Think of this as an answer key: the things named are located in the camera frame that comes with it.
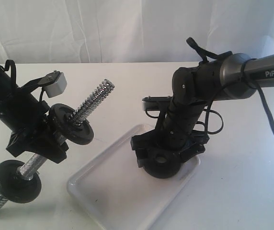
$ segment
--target screw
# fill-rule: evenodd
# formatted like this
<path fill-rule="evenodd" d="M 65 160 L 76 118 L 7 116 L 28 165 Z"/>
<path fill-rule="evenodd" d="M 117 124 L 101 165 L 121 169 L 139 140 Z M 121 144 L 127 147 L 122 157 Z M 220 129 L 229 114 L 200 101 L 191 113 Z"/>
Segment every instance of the screw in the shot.
<path fill-rule="evenodd" d="M 74 125 L 80 125 L 94 111 L 96 107 L 110 94 L 114 89 L 114 85 L 105 79 L 97 89 L 83 102 L 83 104 L 69 117 Z M 61 133 L 54 134 L 55 139 L 62 145 L 66 138 Z M 18 173 L 25 180 L 31 180 L 33 174 L 44 164 L 47 158 L 34 154 L 24 165 L 18 168 Z M 6 204 L 8 199 L 0 194 L 0 209 Z"/>

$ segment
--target white table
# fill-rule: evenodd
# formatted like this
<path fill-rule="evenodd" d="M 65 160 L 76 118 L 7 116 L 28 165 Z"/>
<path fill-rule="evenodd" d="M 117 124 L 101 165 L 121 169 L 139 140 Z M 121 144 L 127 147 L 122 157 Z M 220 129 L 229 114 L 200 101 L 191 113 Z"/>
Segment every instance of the white table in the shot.
<path fill-rule="evenodd" d="M 75 108 L 104 78 L 116 88 L 89 116 L 93 142 L 78 146 L 68 141 L 65 161 L 59 165 L 48 161 L 40 168 L 43 188 L 39 197 L 25 205 L 8 202 L 0 211 L 0 229 L 100 229 L 68 195 L 68 178 L 136 124 L 155 124 L 142 111 L 141 98 L 172 95 L 174 71 L 196 64 L 17 65 L 20 86 L 54 69 L 65 73 L 67 89 L 56 98 L 45 96 L 49 105 L 64 103 Z M 274 115 L 274 89 L 264 92 Z M 196 174 L 153 229 L 274 229 L 274 137 L 258 94 L 247 100 L 216 102 L 213 108 L 223 115 L 225 128 L 211 136 Z M 214 116 L 211 130 L 220 125 Z M 0 162 L 13 159 L 5 150 L 9 136 L 10 130 L 0 122 Z M 26 161 L 31 155 L 24 153 L 17 159 Z"/>

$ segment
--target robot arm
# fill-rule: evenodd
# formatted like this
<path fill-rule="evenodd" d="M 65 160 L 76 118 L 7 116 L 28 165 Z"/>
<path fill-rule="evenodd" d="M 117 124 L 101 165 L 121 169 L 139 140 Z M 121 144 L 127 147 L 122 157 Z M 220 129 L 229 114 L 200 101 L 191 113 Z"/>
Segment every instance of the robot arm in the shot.
<path fill-rule="evenodd" d="M 260 59 L 231 52 L 216 55 L 200 48 L 192 38 L 187 43 L 203 61 L 197 67 L 175 71 L 172 97 L 143 99 L 146 113 L 160 111 L 160 115 L 154 130 L 131 140 L 139 167 L 158 178 L 175 175 L 183 162 L 205 151 L 208 134 L 217 133 L 207 129 L 209 113 L 215 112 L 210 110 L 213 101 L 245 99 L 258 87 L 274 87 L 274 55 Z M 206 57 L 215 60 L 208 62 Z M 193 130 L 203 111 L 205 131 Z"/>

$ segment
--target white wall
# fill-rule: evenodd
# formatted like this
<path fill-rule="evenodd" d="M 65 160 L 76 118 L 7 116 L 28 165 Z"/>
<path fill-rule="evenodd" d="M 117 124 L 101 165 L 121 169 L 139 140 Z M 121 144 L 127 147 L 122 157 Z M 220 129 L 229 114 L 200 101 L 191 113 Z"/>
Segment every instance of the white wall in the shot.
<path fill-rule="evenodd" d="M 185 40 L 274 53 L 274 0 L 0 0 L 0 62 L 199 60 Z"/>

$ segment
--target clear plastic tray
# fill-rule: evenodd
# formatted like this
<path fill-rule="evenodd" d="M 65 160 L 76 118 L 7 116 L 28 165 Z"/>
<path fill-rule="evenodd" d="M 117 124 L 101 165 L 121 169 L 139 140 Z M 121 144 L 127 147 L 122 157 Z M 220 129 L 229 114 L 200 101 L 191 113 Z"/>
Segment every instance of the clear plastic tray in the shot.
<path fill-rule="evenodd" d="M 103 229 L 149 229 L 200 164 L 193 157 L 169 179 L 154 178 L 138 168 L 130 140 L 151 129 L 135 126 L 68 181 L 68 192 Z"/>

